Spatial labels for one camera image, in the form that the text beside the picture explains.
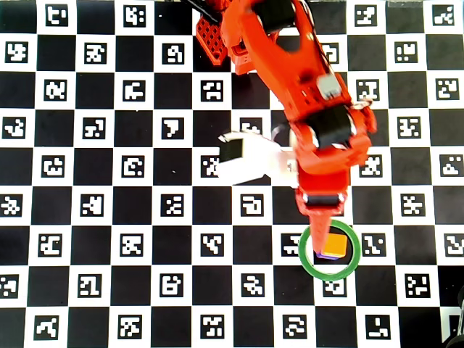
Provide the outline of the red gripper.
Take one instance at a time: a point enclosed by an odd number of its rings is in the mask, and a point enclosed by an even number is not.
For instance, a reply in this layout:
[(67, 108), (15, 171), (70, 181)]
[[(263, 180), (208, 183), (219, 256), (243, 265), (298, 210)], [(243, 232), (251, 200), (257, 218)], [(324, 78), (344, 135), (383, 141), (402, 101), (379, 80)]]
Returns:
[(321, 253), (328, 240), (331, 214), (344, 211), (351, 168), (367, 159), (370, 136), (361, 126), (345, 144), (333, 142), (319, 149), (315, 139), (312, 128), (291, 130), (291, 146), (297, 158), (295, 199), (298, 210), (309, 214), (313, 251)]

